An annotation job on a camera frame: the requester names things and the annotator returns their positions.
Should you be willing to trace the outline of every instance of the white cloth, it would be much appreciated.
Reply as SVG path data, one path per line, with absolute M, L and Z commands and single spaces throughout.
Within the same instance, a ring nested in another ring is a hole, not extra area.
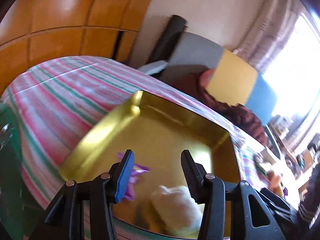
M 159 189 L 151 195 L 151 201 L 171 234 L 178 237 L 190 237 L 196 234 L 197 237 L 202 212 L 191 198 L 187 187 L 159 186 Z
M 164 60 L 158 60 L 149 64 L 146 64 L 144 66 L 141 66 L 138 68 L 138 70 L 145 75 L 151 76 L 153 74 L 157 74 L 164 70 L 169 65 L 168 62 Z

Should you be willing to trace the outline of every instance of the blue object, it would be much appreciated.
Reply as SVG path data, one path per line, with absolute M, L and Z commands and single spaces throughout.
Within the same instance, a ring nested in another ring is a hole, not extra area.
M 118 167 L 117 169 L 120 170 L 120 173 L 115 174 L 115 178 L 117 179 L 117 188 L 115 194 L 116 203 L 120 202 L 127 190 L 127 186 L 134 165 L 134 153 L 132 150 L 127 150 L 125 152 L 121 163 L 123 161 L 125 161 L 123 167 Z
M 261 120 L 264 126 L 270 121 L 276 103 L 276 93 L 259 74 L 245 106 Z

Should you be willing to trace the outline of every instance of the cabinet door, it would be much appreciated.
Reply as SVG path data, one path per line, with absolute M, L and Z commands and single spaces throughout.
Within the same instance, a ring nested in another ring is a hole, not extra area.
M 93 0 L 35 0 L 31 32 L 82 26 Z
M 18 41 L 0 50 L 0 94 L 28 69 L 28 40 Z
M 122 34 L 120 45 L 116 55 L 116 61 L 124 62 L 129 58 L 136 36 L 136 32 L 124 32 Z
M 0 23 L 0 45 L 31 30 L 35 0 L 16 0 Z
M 119 28 L 124 10 L 130 0 L 95 0 L 92 6 L 88 26 Z
M 132 31 L 139 31 L 143 17 L 151 0 L 130 0 L 120 28 Z
M 67 29 L 30 38 L 30 67 L 50 59 L 79 55 L 82 29 Z
M 114 29 L 88 29 L 81 55 L 111 58 L 118 31 Z

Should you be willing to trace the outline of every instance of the white wall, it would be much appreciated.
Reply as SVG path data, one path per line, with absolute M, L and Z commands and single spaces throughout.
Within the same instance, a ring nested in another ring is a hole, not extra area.
M 152 0 L 137 36 L 129 65 L 137 68 L 146 62 L 172 14 L 180 15 L 188 21 L 188 32 L 233 50 L 257 18 L 263 1 Z

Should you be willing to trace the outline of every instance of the curtain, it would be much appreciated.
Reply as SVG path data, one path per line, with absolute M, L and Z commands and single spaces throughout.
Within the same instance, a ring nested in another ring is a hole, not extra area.
M 299 0 L 266 0 L 252 29 L 233 53 L 263 74 L 287 44 L 303 8 Z

